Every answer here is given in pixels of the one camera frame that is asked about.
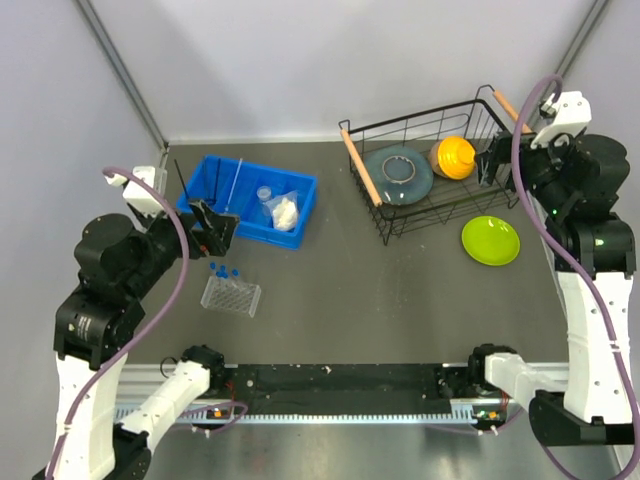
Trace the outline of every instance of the plastic bag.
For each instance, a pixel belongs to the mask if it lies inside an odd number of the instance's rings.
[[[298,223],[298,192],[278,195],[265,202],[273,217],[273,228],[288,232]]]

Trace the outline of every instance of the white wall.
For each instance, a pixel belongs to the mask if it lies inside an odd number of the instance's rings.
[[[519,105],[584,0],[93,0],[171,141],[326,136],[471,98]]]
[[[591,133],[616,138],[627,148],[631,174],[620,189],[620,200],[613,210],[634,230],[636,256],[640,262],[640,31],[637,19],[640,3],[635,0],[611,2],[602,23],[585,45],[565,89],[581,90],[591,103]],[[636,390],[640,391],[640,276],[629,307],[631,369]],[[616,448],[626,462],[631,448]],[[634,479],[640,479],[635,472]]]
[[[101,167],[159,152],[69,0],[3,2],[0,92],[0,472],[27,479],[53,447],[54,316],[77,283],[73,248],[89,220],[124,211]]]

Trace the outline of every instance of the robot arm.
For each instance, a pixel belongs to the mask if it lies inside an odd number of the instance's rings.
[[[611,138],[584,133],[591,112],[580,92],[562,93],[557,102],[551,98],[541,112],[553,121],[521,139],[523,183],[547,231],[591,275],[609,305],[617,342],[609,341],[585,282],[550,252],[568,323],[568,384],[552,382],[513,351],[486,346],[472,357],[482,381],[501,388],[529,411],[543,445],[633,443],[629,400],[612,355],[614,349],[620,351],[628,371],[634,237],[611,213],[629,173],[627,152]],[[511,135],[502,133],[478,155],[481,181],[493,181],[498,165],[509,161],[510,148]]]
[[[166,172],[138,167],[134,175],[161,189]],[[113,425],[115,397],[123,356],[85,395],[71,426],[67,413],[81,388],[133,337],[144,318],[141,300],[181,256],[174,225],[160,204],[135,182],[114,176],[143,227],[125,215],[98,217],[83,230],[74,256],[80,265],[79,285],[56,313],[54,350],[60,377],[57,437],[52,471],[34,479],[122,480],[142,478],[162,436],[197,397],[220,391],[226,383],[224,358],[206,347],[188,349],[176,373],[137,411]],[[214,213],[204,200],[189,201],[191,213],[179,214],[189,257],[224,256],[239,218]]]

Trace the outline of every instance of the gray table surface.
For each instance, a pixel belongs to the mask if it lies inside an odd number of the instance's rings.
[[[538,236],[517,206],[491,213],[519,232],[521,252],[492,268],[463,250],[469,218],[392,238],[384,246],[336,143],[172,147],[167,196],[181,193],[173,159],[190,177],[206,153],[318,178],[318,200],[301,248],[236,238],[219,262],[262,288],[255,318],[205,310],[208,261],[191,262],[186,286],[161,326],[130,362],[158,362],[206,343],[232,363],[406,363],[466,361],[493,342],[531,362],[567,359],[566,322]],[[145,302],[159,309],[178,262]]]
[[[173,158],[191,174],[203,154],[316,175],[318,203],[302,247],[288,251],[236,239],[224,259],[263,288],[253,319],[204,310],[208,262],[192,262],[177,305],[130,356],[155,363],[195,343],[229,362],[458,362],[483,342],[506,343],[528,361],[565,361],[566,324],[538,237],[516,207],[493,213],[520,233],[521,254],[489,268],[460,245],[465,219],[385,247],[356,191],[341,143],[172,147],[168,197],[180,193]],[[177,266],[147,296],[152,314],[173,288]],[[608,448],[555,449],[585,480],[610,478]],[[149,480],[387,480],[564,478],[525,417],[499,437],[418,426],[248,426],[210,440],[169,433]]]

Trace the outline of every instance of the green plate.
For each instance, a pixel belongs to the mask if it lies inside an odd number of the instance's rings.
[[[520,252],[518,233],[498,217],[476,217],[462,229],[462,245],[480,263],[500,267],[511,263]]]

